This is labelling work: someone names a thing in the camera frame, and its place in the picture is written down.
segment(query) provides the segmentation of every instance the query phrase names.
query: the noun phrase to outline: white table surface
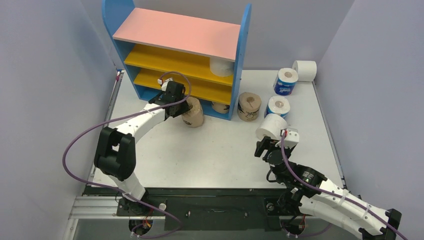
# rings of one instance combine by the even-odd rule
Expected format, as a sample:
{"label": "white table surface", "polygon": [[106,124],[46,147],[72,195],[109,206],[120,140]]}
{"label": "white table surface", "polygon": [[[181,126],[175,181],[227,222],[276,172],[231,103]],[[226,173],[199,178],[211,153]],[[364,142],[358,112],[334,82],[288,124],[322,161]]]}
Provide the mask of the white table surface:
{"label": "white table surface", "polygon": [[[275,70],[244,70],[239,93],[251,92],[262,99],[259,117],[244,122],[234,108],[232,120],[205,116],[198,128],[187,127],[181,117],[169,118],[151,129],[136,144],[135,174],[145,187],[155,188],[280,188],[265,177],[269,165],[254,157],[255,130],[264,120],[266,104],[273,91]],[[287,96],[291,110],[285,120],[297,129],[300,143],[290,161],[310,166],[341,186],[333,154],[314,87],[298,82]],[[112,118],[139,112],[147,102],[139,100],[128,76],[124,76]],[[112,123],[115,127],[121,122]],[[116,186],[96,169],[94,182]]]}

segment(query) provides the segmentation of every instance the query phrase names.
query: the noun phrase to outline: wrapped toilet paper roll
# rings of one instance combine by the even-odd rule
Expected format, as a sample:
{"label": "wrapped toilet paper roll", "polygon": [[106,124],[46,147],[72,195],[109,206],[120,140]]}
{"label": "wrapped toilet paper roll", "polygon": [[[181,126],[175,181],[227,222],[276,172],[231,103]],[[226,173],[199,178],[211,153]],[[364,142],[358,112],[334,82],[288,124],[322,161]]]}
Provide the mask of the wrapped toilet paper roll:
{"label": "wrapped toilet paper roll", "polygon": [[298,73],[292,68],[281,68],[274,82],[274,91],[278,95],[290,95],[298,81]]}
{"label": "wrapped toilet paper roll", "polygon": [[189,96],[187,98],[190,110],[182,114],[182,120],[190,128],[197,128],[203,124],[204,116],[200,101],[197,98]]}
{"label": "wrapped toilet paper roll", "polygon": [[281,130],[286,129],[287,126],[288,124],[284,118],[277,114],[270,113],[256,129],[256,137],[260,140],[266,136],[274,140],[281,140]]}
{"label": "wrapped toilet paper roll", "polygon": [[212,108],[220,114],[226,114],[230,111],[230,105],[219,102],[212,102]]}
{"label": "wrapped toilet paper roll", "polygon": [[299,81],[312,82],[317,75],[317,63],[315,61],[294,61],[291,67],[297,72]]}
{"label": "wrapped toilet paper roll", "polygon": [[258,118],[261,97],[251,92],[243,92],[238,96],[237,114],[241,120],[251,122]]}
{"label": "wrapped toilet paper roll", "polygon": [[266,106],[265,116],[268,114],[277,114],[282,118],[285,118],[290,111],[290,103],[287,98],[283,96],[272,96],[268,105]]}
{"label": "wrapped toilet paper roll", "polygon": [[234,62],[211,57],[209,60],[210,71],[218,77],[228,77],[234,72]]}

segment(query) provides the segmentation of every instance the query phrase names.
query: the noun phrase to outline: robotic arm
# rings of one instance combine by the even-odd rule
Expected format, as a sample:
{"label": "robotic arm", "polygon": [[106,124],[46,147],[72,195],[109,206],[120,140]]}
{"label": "robotic arm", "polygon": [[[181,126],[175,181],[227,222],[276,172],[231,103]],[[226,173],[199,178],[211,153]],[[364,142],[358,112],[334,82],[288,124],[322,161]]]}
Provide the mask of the robotic arm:
{"label": "robotic arm", "polygon": [[[152,98],[142,111],[158,106],[176,103],[184,98],[183,84],[167,79],[161,85],[162,91]],[[136,199],[143,199],[146,189],[134,173],[136,168],[136,143],[154,126],[169,117],[177,117],[189,110],[186,101],[138,115],[116,128],[101,130],[94,158],[94,165],[108,175],[125,193]]]}
{"label": "robotic arm", "polygon": [[[296,144],[299,142],[299,134],[294,131],[288,131],[285,134],[287,137],[284,139],[284,153],[289,158]],[[293,177],[286,167],[280,144],[281,142],[278,140],[273,140],[266,136],[262,141],[257,142],[254,154],[255,157],[260,157],[266,150],[262,159],[269,164],[270,170],[275,175],[276,182],[284,184],[290,190],[281,196],[278,201],[280,208],[292,213],[294,216],[307,214],[321,218],[347,230],[358,239],[394,240],[396,238],[396,234],[377,218],[369,214],[368,210],[372,210],[396,229],[399,227],[402,216],[399,211],[395,209],[385,210],[372,206],[353,196],[348,190],[337,186],[313,168],[289,162],[291,169],[304,182],[316,186],[321,190],[341,195],[342,198],[334,197],[304,186]],[[366,210],[349,201],[345,201],[345,198],[358,202],[366,207]]]}

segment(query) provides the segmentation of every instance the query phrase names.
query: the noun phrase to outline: blue packaged paper roll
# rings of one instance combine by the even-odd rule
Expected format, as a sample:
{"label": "blue packaged paper roll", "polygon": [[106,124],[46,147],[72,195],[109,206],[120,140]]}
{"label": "blue packaged paper roll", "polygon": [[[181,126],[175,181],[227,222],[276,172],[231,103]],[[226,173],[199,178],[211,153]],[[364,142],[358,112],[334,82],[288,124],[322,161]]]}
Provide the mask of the blue packaged paper roll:
{"label": "blue packaged paper roll", "polygon": [[290,95],[298,79],[298,72],[294,69],[281,68],[274,82],[275,93],[282,96]]}
{"label": "blue packaged paper roll", "polygon": [[264,117],[266,117],[268,114],[277,114],[282,118],[285,118],[289,111],[290,103],[287,98],[283,96],[272,96],[268,101],[268,105],[266,106]]}

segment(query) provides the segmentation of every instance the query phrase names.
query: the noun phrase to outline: blue bottom shelf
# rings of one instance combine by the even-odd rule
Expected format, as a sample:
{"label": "blue bottom shelf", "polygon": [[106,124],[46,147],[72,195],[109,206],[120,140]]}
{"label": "blue bottom shelf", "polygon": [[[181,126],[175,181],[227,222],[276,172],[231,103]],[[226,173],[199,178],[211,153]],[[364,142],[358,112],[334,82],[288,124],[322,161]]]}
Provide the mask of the blue bottom shelf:
{"label": "blue bottom shelf", "polygon": [[[145,100],[145,101],[149,101],[150,99],[154,98],[160,90],[158,89],[154,89],[154,88],[150,88],[150,87],[145,87],[145,86],[140,86],[140,85],[136,85],[135,86],[135,90],[137,91],[138,97],[141,100]],[[220,118],[220,119],[225,119],[225,120],[229,120],[229,113],[219,113],[217,111],[215,111],[212,108],[212,102],[211,101],[207,101],[207,100],[203,100],[203,99],[199,99],[201,107],[203,109],[203,113],[207,116],[211,116],[211,117],[215,117],[215,118]]]}

